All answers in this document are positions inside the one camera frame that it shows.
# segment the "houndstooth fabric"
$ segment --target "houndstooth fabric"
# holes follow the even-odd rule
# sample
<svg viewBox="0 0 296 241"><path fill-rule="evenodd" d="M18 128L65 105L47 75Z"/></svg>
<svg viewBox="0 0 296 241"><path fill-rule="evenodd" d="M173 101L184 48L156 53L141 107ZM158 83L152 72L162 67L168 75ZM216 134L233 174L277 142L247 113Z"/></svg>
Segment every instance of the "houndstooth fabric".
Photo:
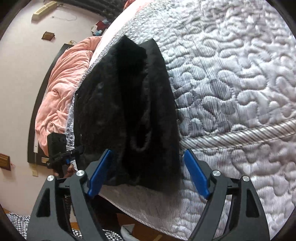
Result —
<svg viewBox="0 0 296 241"><path fill-rule="evenodd" d="M27 229L30 221L30 216L22 216L22 215L17 215L15 213L8 213L7 217L9 220L12 222L12 224L15 226L15 228L20 232L20 234L27 239ZM78 238L83 238L82 234L79 230L72 229L73 234L77 236ZM121 236L119 236L117 233L109 231L109 230L104 230L105 235L108 240L110 241L123 241Z"/></svg>

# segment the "white quilt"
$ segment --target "white quilt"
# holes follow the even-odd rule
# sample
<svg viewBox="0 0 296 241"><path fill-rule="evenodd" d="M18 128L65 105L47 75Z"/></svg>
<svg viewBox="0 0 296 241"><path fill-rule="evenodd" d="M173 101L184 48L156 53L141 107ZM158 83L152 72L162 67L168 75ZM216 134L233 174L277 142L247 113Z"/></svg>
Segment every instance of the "white quilt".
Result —
<svg viewBox="0 0 296 241"><path fill-rule="evenodd" d="M250 176L272 238L296 206L296 40L285 21L265 0L157 0L94 64L124 34L138 44L153 38L162 52L178 106L180 154L192 148L228 177ZM66 135L71 149L73 106ZM205 201L185 166L182 171L175 196L127 185L104 186L101 195L140 222L186 240Z"/></svg>

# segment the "white wall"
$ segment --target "white wall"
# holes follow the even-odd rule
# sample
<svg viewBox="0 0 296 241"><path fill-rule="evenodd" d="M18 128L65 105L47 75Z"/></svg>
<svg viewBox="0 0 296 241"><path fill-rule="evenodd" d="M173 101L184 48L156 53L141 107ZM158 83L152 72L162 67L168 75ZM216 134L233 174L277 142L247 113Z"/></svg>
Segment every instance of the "white wall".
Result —
<svg viewBox="0 0 296 241"><path fill-rule="evenodd" d="M27 163L27 143L35 100L56 54L64 43L79 42L91 36L91 26L99 15L73 6L54 10L39 23L31 23L32 14L43 1L32 0L15 17L0 41L0 153L10 156L11 171L0 169L0 203L18 214L31 213L37 195L51 171L37 168L33 177ZM76 21L51 18L56 16ZM56 39L41 40L45 31Z"/></svg>

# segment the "striped piping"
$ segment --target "striped piping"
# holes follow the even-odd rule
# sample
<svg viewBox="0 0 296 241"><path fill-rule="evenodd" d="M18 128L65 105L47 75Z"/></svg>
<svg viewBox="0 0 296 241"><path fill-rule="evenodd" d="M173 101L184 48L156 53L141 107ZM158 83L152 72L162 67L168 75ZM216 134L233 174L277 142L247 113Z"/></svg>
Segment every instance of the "striped piping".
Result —
<svg viewBox="0 0 296 241"><path fill-rule="evenodd" d="M231 147L241 147L249 144L264 143L284 138L296 133L296 119L290 119L280 124L256 127L224 134L185 138L180 141L182 150L211 150Z"/></svg>

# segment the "pink blanket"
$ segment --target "pink blanket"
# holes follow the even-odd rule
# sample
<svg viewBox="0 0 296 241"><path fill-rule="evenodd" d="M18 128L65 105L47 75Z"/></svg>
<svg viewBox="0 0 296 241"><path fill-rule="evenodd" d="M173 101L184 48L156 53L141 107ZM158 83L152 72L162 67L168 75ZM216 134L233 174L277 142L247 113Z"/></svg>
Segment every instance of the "pink blanket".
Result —
<svg viewBox="0 0 296 241"><path fill-rule="evenodd" d="M41 149L48 155L47 135L64 133L73 94L89 67L101 37L89 37L66 50L53 68L47 95L39 107L35 132Z"/></svg>

